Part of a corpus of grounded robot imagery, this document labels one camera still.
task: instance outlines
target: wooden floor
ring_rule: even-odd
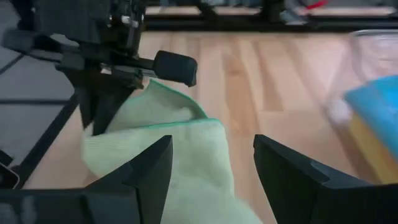
[[[338,118],[325,109],[348,58],[346,35],[143,34],[141,57],[153,58],[160,49],[198,61],[197,86],[167,83],[192,96],[226,126],[236,195],[264,223],[275,220],[254,167],[255,134],[265,134],[329,166],[373,181],[355,145],[338,126]],[[332,112],[336,117],[337,108]],[[27,186],[83,185],[87,171],[78,153],[80,134],[77,111]]]

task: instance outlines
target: light green towel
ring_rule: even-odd
[[[189,97],[155,81],[122,105],[105,134],[86,134],[83,160],[102,177],[167,134],[173,136],[174,155],[162,223],[261,223],[234,196],[221,122],[208,118]]]

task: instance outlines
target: yellow object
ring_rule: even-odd
[[[398,162],[388,148],[378,140],[374,132],[354,114],[349,130],[359,146],[359,150],[369,162],[383,184],[398,183]]]

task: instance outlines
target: blue object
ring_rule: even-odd
[[[351,90],[345,94],[345,100],[398,158],[398,75]]]

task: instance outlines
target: wood grain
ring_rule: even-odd
[[[159,49],[198,63],[197,86],[164,82],[201,104],[228,132],[236,195],[264,223],[275,223],[253,161],[255,134],[265,134],[348,174],[367,164],[348,155],[335,119],[325,112],[347,57],[346,36],[335,34],[144,33],[140,56]],[[84,186],[93,180],[80,159],[78,111],[43,158],[27,188]]]

